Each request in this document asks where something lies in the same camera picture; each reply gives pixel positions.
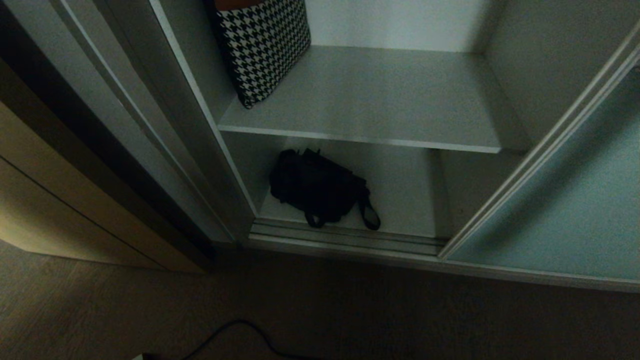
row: black and white houndstooth pattern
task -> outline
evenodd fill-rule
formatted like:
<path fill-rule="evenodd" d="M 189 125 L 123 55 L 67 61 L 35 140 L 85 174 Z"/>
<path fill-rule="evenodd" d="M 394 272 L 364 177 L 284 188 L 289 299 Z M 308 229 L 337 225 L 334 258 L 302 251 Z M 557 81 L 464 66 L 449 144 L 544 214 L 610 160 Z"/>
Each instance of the black and white houndstooth pattern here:
<path fill-rule="evenodd" d="M 311 43 L 304 0 L 216 11 L 225 61 L 245 108 L 266 99 Z"/>

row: black backpack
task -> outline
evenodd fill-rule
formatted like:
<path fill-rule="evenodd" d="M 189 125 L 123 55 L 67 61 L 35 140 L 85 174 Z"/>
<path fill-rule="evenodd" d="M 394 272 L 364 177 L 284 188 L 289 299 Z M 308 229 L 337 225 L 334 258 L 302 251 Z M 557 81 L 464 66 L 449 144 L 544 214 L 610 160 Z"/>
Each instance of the black backpack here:
<path fill-rule="evenodd" d="M 357 202 L 365 226 L 380 228 L 380 218 L 369 201 L 367 181 L 320 156 L 320 151 L 307 149 L 302 155 L 294 150 L 282 151 L 269 183 L 271 194 L 304 211 L 312 227 L 339 221 Z"/>

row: floor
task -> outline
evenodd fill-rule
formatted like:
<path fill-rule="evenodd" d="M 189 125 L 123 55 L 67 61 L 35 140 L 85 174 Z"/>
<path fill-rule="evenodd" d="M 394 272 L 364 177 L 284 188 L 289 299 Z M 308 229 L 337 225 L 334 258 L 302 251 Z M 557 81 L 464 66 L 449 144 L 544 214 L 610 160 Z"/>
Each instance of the floor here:
<path fill-rule="evenodd" d="M 640 359 L 640 295 L 244 253 L 211 275 L 29 254 L 0 241 L 1 359 L 182 359 L 247 318 L 327 359 Z M 234 327 L 196 359 L 278 359 Z"/>

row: open closet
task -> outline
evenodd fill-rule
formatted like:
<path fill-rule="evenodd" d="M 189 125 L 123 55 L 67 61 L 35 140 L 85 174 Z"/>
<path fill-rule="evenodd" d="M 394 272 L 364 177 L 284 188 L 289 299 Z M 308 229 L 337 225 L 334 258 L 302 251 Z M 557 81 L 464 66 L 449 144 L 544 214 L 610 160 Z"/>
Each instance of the open closet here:
<path fill-rule="evenodd" d="M 311 48 L 250 110 L 202 3 L 150 5 L 254 212 L 252 241 L 422 255 L 566 118 L 640 16 L 633 1 L 305 2 Z M 306 148 L 367 180 L 378 232 L 356 210 L 312 229 L 270 194 L 278 153 Z"/>

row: power cord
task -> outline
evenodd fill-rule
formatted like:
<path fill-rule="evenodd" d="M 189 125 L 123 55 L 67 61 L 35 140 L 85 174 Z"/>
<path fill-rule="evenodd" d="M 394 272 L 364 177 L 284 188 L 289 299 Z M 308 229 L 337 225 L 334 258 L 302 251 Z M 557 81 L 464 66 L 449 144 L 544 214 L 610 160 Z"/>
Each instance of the power cord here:
<path fill-rule="evenodd" d="M 189 360 L 191 359 L 193 356 L 195 356 L 196 354 L 198 354 L 200 351 L 202 351 L 202 349 L 204 349 L 213 339 L 216 338 L 216 336 L 218 336 L 221 332 L 227 330 L 228 328 L 234 326 L 234 325 L 246 325 L 249 326 L 250 328 L 252 328 L 253 330 L 255 330 L 255 332 L 257 332 L 258 334 L 260 334 L 260 336 L 262 336 L 262 339 L 264 339 L 264 342 L 267 344 L 267 346 L 269 347 L 269 349 L 276 355 L 284 357 L 286 359 L 296 359 L 296 360 L 322 360 L 319 357 L 310 357 L 310 356 L 301 356 L 301 355 L 295 355 L 295 354 L 287 354 L 285 352 L 279 351 L 276 348 L 273 347 L 273 345 L 271 344 L 271 341 L 269 340 L 269 337 L 267 336 L 267 334 L 262 331 L 262 329 L 260 329 L 257 325 L 255 325 L 254 323 L 248 321 L 248 320 L 244 320 L 244 319 L 237 319 L 237 320 L 233 320 L 230 321 L 228 323 L 225 323 L 224 325 L 222 325 L 221 327 L 218 328 L 218 330 L 215 330 L 213 332 L 213 334 L 211 334 L 211 336 L 209 336 L 202 344 L 200 344 L 200 346 L 198 346 L 194 351 L 192 351 L 189 355 L 185 356 L 182 358 L 182 360 Z"/>

